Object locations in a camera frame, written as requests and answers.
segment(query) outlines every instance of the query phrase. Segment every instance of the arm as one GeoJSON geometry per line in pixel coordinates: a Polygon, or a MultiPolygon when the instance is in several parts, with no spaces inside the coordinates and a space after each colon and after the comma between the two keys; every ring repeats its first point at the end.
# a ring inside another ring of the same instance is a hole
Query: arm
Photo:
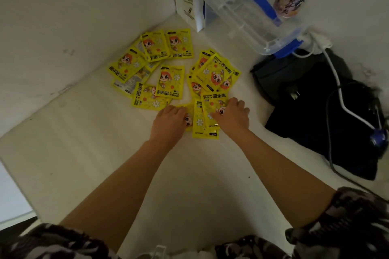
{"type": "Polygon", "coordinates": [[[335,190],[308,173],[249,130],[250,110],[231,98],[223,115],[212,116],[241,148],[271,197],[293,227],[317,219],[328,207],[335,190]]]}
{"type": "Polygon", "coordinates": [[[155,172],[185,132],[185,113],[186,108],[172,105],[161,110],[154,120],[150,139],[60,224],[99,238],[117,252],[155,172]]]}

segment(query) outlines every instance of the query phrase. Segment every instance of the forearm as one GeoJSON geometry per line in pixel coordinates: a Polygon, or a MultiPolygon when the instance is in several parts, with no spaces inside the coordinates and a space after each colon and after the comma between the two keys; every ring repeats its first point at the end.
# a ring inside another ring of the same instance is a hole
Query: forearm
{"type": "Polygon", "coordinates": [[[143,146],[81,202],[61,225],[103,240],[117,251],[126,237],[147,189],[168,151],[143,146]]]}
{"type": "Polygon", "coordinates": [[[335,190],[263,142],[249,130],[233,139],[293,227],[306,225],[328,207],[335,190]]]}

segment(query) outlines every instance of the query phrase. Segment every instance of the black bag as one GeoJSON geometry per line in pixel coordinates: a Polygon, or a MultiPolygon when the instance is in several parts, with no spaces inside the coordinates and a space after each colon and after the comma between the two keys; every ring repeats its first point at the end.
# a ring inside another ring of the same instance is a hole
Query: black bag
{"type": "MultiPolygon", "coordinates": [[[[328,54],[344,86],[342,93],[346,107],[377,128],[379,118],[387,129],[373,90],[352,79],[343,59],[330,50],[328,54]]],[[[266,129],[293,139],[329,159],[328,100],[333,163],[356,176],[375,179],[378,159],[387,143],[374,146],[370,139],[374,131],[341,108],[338,93],[334,92],[337,90],[336,81],[323,54],[304,59],[293,55],[282,59],[268,58],[254,66],[251,72],[260,93],[275,106],[266,129]]]]}

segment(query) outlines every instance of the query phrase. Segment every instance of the clear plastic box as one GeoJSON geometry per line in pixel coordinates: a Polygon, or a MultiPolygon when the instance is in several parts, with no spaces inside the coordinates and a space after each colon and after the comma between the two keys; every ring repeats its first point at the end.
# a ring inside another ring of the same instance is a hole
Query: clear plastic box
{"type": "Polygon", "coordinates": [[[278,17],[266,0],[204,0],[206,25],[215,14],[231,27],[231,35],[243,38],[252,49],[271,55],[304,31],[297,17],[278,17]]]}

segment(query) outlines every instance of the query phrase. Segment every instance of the blue handle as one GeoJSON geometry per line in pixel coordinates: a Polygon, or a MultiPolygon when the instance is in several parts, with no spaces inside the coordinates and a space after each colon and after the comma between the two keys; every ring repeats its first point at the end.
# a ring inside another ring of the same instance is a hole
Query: blue handle
{"type": "Polygon", "coordinates": [[[281,20],[277,17],[275,10],[267,0],[253,0],[263,10],[263,12],[273,20],[274,24],[279,26],[282,24],[281,20]]]}

